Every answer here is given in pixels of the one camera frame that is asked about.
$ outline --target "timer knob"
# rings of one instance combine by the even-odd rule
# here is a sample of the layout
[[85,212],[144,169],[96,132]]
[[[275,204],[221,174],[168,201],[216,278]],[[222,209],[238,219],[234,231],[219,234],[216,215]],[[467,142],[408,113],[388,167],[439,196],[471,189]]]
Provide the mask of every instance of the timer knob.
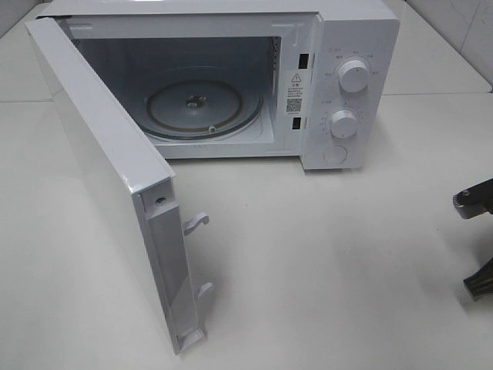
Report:
[[353,136],[357,130],[357,118],[350,110],[340,110],[330,118],[330,131],[339,139]]
[[357,93],[368,85],[370,71],[368,65],[361,59],[350,59],[339,67],[340,87],[348,93]]

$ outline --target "open door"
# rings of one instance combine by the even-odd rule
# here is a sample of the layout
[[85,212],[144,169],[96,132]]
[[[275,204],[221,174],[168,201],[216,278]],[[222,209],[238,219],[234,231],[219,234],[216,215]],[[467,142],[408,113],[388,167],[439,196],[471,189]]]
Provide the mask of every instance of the open door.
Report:
[[203,338],[183,235],[207,216],[182,225],[173,171],[59,24],[26,26],[87,187],[179,353]]

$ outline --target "warning sticker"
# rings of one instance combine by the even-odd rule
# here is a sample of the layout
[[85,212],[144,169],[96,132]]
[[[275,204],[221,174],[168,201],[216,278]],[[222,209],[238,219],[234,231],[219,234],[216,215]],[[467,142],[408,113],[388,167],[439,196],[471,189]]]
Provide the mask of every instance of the warning sticker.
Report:
[[301,115],[304,111],[304,94],[310,83],[307,71],[295,69],[286,72],[284,80],[287,115]]

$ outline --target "white microwave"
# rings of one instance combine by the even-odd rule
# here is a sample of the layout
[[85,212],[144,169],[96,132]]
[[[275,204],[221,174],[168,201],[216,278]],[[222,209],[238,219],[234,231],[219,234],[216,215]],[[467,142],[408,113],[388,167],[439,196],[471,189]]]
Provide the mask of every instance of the white microwave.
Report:
[[55,0],[27,23],[82,174],[175,353],[203,338],[164,160],[363,163],[399,21],[381,0]]

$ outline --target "table surface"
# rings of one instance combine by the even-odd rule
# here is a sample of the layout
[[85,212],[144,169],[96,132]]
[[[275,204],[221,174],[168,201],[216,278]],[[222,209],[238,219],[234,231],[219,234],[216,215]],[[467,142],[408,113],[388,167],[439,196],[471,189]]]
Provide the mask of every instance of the table surface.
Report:
[[[387,0],[401,19],[384,95],[419,93],[486,93],[491,86],[409,5]],[[23,22],[35,7],[0,39],[0,102],[50,100],[48,88]]]
[[[49,99],[22,83],[2,98]],[[492,219],[451,197],[491,177],[492,113],[491,94],[384,96],[362,170],[171,161],[183,218],[211,218],[193,279],[216,283],[208,339],[174,356],[53,104],[0,103],[0,368],[491,369],[493,299],[462,279],[493,257]]]

